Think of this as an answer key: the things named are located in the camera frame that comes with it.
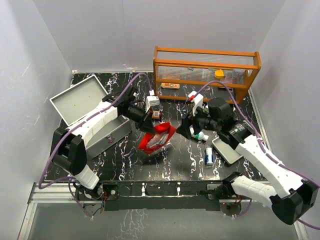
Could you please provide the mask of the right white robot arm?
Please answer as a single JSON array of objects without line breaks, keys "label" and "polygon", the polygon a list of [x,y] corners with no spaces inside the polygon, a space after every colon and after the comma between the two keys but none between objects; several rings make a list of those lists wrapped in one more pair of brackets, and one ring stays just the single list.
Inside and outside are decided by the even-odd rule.
[{"label": "right white robot arm", "polygon": [[214,131],[235,152],[247,159],[268,180],[263,184],[233,172],[222,184],[207,194],[219,193],[233,199],[245,196],[272,209],[283,223],[292,225],[315,204],[319,186],[287,170],[259,139],[257,131],[245,120],[238,120],[231,106],[222,98],[212,98],[203,106],[203,96],[191,93],[190,112],[176,132],[187,139],[202,130]]}]

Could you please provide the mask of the red first aid pouch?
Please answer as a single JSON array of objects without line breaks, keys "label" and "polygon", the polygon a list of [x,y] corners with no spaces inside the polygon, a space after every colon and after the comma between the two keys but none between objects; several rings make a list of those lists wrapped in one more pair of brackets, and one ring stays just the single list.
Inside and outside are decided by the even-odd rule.
[{"label": "red first aid pouch", "polygon": [[138,146],[148,155],[162,148],[176,132],[176,128],[169,122],[156,125],[154,130],[155,134],[146,133]]}]

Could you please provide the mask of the clear bag blue items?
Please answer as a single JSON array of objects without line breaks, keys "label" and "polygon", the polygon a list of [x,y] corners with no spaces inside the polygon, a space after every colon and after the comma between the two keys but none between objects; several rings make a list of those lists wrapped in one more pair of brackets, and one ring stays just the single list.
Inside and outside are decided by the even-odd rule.
[{"label": "clear bag blue items", "polygon": [[168,133],[156,134],[152,139],[150,139],[146,145],[148,149],[155,149],[162,146],[168,139]]}]

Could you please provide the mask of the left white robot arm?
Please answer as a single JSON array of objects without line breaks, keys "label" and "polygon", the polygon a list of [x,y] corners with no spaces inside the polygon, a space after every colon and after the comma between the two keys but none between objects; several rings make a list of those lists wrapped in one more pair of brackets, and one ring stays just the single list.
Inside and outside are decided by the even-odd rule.
[{"label": "left white robot arm", "polygon": [[119,116],[135,122],[142,132],[154,134],[151,107],[160,104],[159,97],[151,90],[145,99],[144,108],[135,106],[137,88],[123,90],[120,95],[108,94],[96,108],[84,115],[75,126],[56,130],[53,135],[53,150],[50,161],[59,166],[86,190],[93,200],[103,195],[103,187],[98,184],[99,177],[87,164],[87,145],[89,141],[107,124]]}]

